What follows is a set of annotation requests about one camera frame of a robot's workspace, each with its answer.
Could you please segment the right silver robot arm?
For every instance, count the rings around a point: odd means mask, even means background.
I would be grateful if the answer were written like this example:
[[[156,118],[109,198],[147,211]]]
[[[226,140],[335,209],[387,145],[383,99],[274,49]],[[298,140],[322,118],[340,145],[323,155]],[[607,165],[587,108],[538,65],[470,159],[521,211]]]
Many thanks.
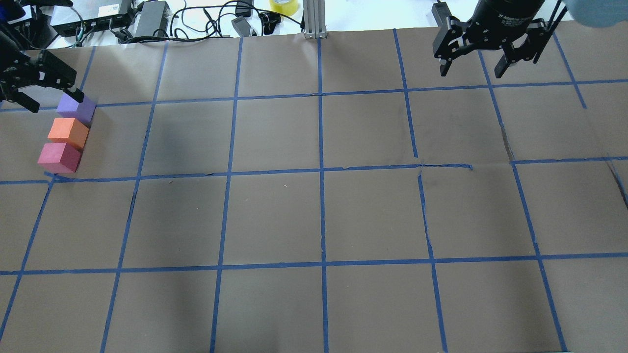
[[[625,0],[559,0],[548,21],[537,15],[542,0],[480,0],[468,21],[453,16],[449,6],[436,1],[431,13],[439,27],[433,56],[446,76],[453,61],[476,50],[501,50],[496,78],[520,61],[537,63],[566,14],[587,27],[610,27],[627,20]]]

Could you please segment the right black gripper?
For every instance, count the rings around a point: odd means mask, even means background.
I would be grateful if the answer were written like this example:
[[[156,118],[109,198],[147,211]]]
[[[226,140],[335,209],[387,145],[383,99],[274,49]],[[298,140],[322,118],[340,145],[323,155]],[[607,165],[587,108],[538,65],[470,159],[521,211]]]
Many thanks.
[[[439,31],[433,54],[440,61],[440,76],[446,76],[453,61],[471,53],[474,46],[478,50],[502,46],[504,54],[494,68],[496,78],[521,60],[537,63],[549,40],[546,23],[532,23],[543,4],[543,0],[480,0],[468,22],[436,14]],[[512,42],[520,37],[524,41],[515,47]]]

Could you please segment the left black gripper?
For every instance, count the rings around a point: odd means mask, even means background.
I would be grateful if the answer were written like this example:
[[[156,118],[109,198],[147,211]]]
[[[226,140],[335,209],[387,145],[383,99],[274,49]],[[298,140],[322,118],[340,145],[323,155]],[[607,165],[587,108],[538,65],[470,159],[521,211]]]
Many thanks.
[[[30,57],[18,49],[5,33],[0,34],[1,100],[17,103],[32,113],[38,113],[40,103],[19,91],[32,85],[61,90],[78,103],[85,94],[76,87],[77,72],[50,50],[40,50]]]

